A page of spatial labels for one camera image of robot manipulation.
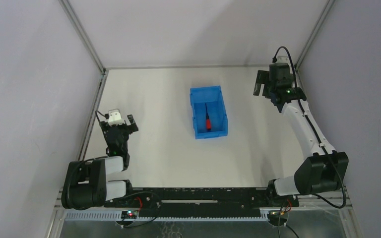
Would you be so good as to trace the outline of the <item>red handled screwdriver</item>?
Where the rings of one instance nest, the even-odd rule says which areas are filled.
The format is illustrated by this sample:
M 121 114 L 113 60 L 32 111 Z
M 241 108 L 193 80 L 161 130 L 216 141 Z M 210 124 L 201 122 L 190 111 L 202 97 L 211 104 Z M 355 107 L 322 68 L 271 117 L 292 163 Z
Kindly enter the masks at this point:
M 206 130 L 211 131 L 212 125 L 211 125 L 211 120 L 208 113 L 207 103 L 205 103 L 205 121 L 206 121 Z

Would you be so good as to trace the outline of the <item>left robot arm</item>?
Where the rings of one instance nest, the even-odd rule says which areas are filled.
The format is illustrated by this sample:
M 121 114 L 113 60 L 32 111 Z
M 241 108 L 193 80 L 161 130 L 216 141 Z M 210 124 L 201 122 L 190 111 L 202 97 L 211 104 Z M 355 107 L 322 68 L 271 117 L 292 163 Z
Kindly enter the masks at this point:
M 61 195 L 63 208 L 86 210 L 126 196 L 127 180 L 109 181 L 107 176 L 129 166 L 127 142 L 138 127 L 132 115 L 127 119 L 129 123 L 111 114 L 99 122 L 107 144 L 105 156 L 69 163 Z

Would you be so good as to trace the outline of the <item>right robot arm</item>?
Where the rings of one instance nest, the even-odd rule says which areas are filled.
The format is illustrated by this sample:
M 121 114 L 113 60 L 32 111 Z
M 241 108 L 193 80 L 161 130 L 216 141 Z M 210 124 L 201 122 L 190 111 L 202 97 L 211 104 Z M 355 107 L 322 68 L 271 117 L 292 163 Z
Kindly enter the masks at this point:
M 269 70 L 257 72 L 254 95 L 269 99 L 290 123 L 304 156 L 294 175 L 268 183 L 273 195 L 311 195 L 342 188 L 349 159 L 326 139 L 287 63 L 272 63 Z

